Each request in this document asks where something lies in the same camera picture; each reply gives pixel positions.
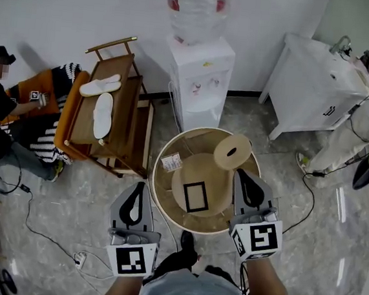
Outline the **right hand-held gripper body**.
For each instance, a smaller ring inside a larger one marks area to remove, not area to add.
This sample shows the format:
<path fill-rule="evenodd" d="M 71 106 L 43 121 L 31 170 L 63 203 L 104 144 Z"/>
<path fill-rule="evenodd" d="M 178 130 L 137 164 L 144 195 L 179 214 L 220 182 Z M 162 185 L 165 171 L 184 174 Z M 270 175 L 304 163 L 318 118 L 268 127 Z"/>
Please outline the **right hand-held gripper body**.
<path fill-rule="evenodd" d="M 246 173 L 264 191 L 261 206 L 247 206 L 242 196 L 240 173 Z M 241 261 L 268 258 L 282 248 L 282 221 L 273 206 L 273 191 L 260 177 L 239 168 L 233 177 L 234 216 L 229 222 L 229 235 Z"/>

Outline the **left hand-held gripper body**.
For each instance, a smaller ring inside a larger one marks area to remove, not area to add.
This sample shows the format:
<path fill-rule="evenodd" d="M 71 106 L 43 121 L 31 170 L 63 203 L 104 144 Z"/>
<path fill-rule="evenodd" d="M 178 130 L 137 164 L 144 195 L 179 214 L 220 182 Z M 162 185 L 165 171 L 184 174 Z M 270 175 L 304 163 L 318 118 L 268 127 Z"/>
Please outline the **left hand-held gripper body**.
<path fill-rule="evenodd" d="M 111 244 L 107 246 L 107 255 L 112 273 L 117 277 L 151 276 L 160 247 L 161 234 L 154 231 L 151 198 L 146 183 L 143 190 L 142 219 L 139 224 L 127 226 L 120 219 L 120 207 L 138 183 L 126 188 L 113 202 L 109 211 L 108 232 Z"/>

